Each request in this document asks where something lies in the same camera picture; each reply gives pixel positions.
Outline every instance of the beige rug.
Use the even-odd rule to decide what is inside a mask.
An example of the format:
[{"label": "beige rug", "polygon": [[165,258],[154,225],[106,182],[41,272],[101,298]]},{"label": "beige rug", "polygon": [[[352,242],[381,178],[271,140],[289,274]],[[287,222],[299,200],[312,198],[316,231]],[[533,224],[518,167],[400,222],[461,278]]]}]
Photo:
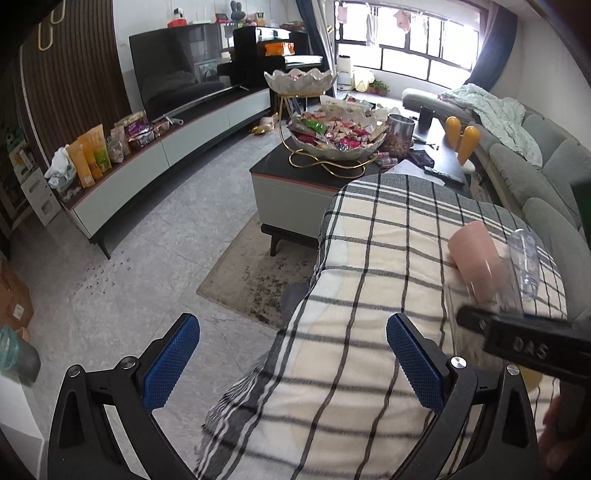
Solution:
[{"label": "beige rug", "polygon": [[224,252],[197,293],[245,317],[281,328],[279,300],[288,283],[308,283],[316,250],[281,241],[269,255],[271,237],[255,214]]},{"label": "beige rug", "polygon": [[491,194],[486,189],[486,183],[480,185],[480,181],[482,180],[480,174],[478,172],[474,172],[471,177],[470,194],[472,194],[472,198],[478,202],[496,203],[494,199],[491,198]]}]

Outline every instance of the wooden wall panel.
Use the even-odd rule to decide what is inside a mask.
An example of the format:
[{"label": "wooden wall panel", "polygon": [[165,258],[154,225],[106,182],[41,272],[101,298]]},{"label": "wooden wall panel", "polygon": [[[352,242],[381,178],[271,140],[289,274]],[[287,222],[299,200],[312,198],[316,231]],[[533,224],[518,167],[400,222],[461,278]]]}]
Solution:
[{"label": "wooden wall panel", "polygon": [[[55,9],[58,20],[61,4]],[[64,20],[43,20],[42,45],[34,29],[22,46],[22,68],[31,117],[47,158],[92,127],[131,113],[115,42],[112,0],[67,0]]]}]

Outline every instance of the yellow bottle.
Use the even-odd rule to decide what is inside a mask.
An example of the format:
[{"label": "yellow bottle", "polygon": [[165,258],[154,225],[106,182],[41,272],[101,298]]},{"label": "yellow bottle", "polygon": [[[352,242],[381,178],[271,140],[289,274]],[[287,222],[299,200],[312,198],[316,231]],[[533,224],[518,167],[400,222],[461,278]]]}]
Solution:
[{"label": "yellow bottle", "polygon": [[462,133],[462,124],[458,117],[450,116],[445,121],[445,134],[447,141],[455,150],[457,148],[457,142],[460,140],[460,134]]},{"label": "yellow bottle", "polygon": [[466,160],[474,153],[474,150],[480,143],[480,132],[476,127],[473,125],[468,125],[464,129],[464,134],[462,135],[462,143],[460,144],[460,148],[457,152],[457,159],[460,162],[461,166],[464,166]]}]

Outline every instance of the black cup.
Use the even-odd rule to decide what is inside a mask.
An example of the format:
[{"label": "black cup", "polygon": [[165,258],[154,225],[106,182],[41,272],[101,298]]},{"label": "black cup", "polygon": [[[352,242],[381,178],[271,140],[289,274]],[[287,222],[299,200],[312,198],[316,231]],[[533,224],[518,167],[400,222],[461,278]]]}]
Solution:
[{"label": "black cup", "polygon": [[433,115],[435,115],[433,110],[422,106],[421,113],[418,116],[418,129],[429,130],[431,128],[431,122],[433,121]]}]

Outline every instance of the glass jar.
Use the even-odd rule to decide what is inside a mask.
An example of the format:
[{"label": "glass jar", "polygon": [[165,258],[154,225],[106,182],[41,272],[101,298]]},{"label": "glass jar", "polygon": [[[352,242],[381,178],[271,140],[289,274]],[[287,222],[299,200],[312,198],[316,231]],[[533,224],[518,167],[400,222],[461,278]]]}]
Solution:
[{"label": "glass jar", "polygon": [[380,151],[388,152],[390,158],[405,159],[410,150],[413,133],[412,119],[395,113],[388,115],[388,130]]}]

